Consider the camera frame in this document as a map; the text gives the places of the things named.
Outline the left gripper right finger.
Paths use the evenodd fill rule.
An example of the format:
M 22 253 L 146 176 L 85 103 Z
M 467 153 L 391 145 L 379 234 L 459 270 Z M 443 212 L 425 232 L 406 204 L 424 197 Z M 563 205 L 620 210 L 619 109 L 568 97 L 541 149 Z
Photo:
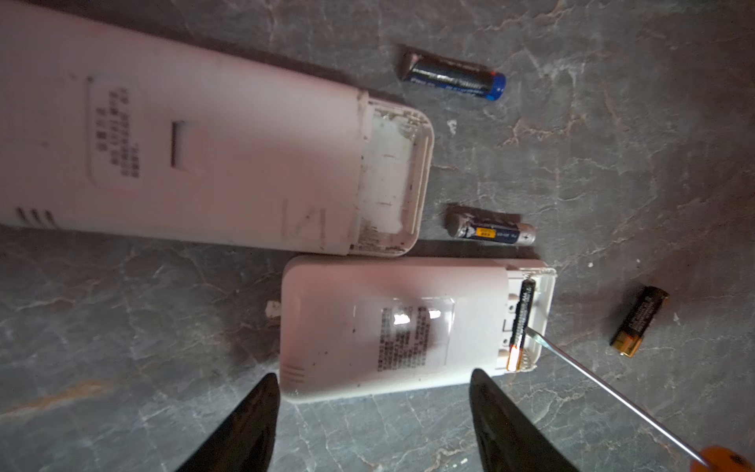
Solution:
M 485 472 L 576 469 L 485 371 L 473 371 L 469 398 Z

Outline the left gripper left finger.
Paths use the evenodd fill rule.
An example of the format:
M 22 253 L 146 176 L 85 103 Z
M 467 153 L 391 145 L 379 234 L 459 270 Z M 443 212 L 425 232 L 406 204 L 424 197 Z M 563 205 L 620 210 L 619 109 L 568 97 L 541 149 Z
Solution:
M 277 376 L 265 375 L 178 471 L 269 470 L 280 401 Z

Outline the black gold AAA battery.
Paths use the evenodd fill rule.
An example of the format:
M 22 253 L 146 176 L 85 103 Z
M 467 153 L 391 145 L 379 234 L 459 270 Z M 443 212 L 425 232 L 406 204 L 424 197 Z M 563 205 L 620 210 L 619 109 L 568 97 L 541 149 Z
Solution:
M 523 362 L 524 344 L 527 338 L 527 328 L 536 290 L 536 281 L 532 278 L 523 280 L 519 300 L 515 309 L 512 334 L 509 340 L 509 354 L 505 366 L 509 372 L 518 372 Z

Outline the black orange AAA battery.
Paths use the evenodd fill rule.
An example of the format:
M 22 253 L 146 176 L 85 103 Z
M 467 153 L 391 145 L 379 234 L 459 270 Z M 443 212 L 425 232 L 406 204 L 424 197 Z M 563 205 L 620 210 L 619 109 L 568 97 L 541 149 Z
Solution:
M 610 346 L 625 357 L 633 357 L 639 349 L 645 332 L 670 297 L 666 290 L 645 286 L 624 317 Z

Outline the orange black screwdriver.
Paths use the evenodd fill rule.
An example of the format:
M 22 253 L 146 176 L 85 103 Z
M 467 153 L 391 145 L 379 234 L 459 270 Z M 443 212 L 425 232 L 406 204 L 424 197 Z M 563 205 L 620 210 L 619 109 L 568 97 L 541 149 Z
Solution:
M 613 399 L 623 404 L 629 409 L 635 416 L 644 421 L 647 425 L 655 429 L 663 437 L 674 444 L 679 450 L 687 454 L 691 459 L 690 470 L 691 471 L 753 471 L 754 464 L 746 459 L 743 455 L 737 454 L 728 448 L 722 446 L 711 446 L 705 450 L 698 450 L 691 444 L 688 444 L 684 439 L 680 438 L 677 434 L 674 434 L 665 425 L 647 413 L 639 405 L 631 401 L 628 397 L 623 395 L 620 391 L 615 389 L 612 385 L 604 381 L 598 375 L 590 371 L 584 365 L 579 363 L 576 359 L 569 356 L 566 352 L 560 349 L 554 342 L 546 339 L 540 332 L 534 330 L 534 328 L 526 328 L 527 336 L 530 336 L 534 342 L 540 344 L 540 346 L 546 348 L 556 355 L 556 357 L 562 359 L 567 365 L 570 365 L 574 370 L 579 372 L 585 378 L 595 383 Z

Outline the white remote orange button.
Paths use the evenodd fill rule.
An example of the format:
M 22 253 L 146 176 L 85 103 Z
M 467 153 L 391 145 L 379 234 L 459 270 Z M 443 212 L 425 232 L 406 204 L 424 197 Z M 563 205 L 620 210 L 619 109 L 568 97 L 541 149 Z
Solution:
M 1 221 L 397 257 L 434 147 L 366 90 L 18 1 L 1 5 Z

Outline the black blue AAA battery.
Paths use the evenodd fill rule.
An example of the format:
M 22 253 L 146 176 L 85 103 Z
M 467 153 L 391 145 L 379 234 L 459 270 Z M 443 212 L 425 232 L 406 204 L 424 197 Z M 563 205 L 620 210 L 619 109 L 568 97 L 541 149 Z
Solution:
M 440 56 L 407 51 L 399 76 L 403 82 L 452 90 L 485 100 L 499 100 L 507 85 L 504 74 Z

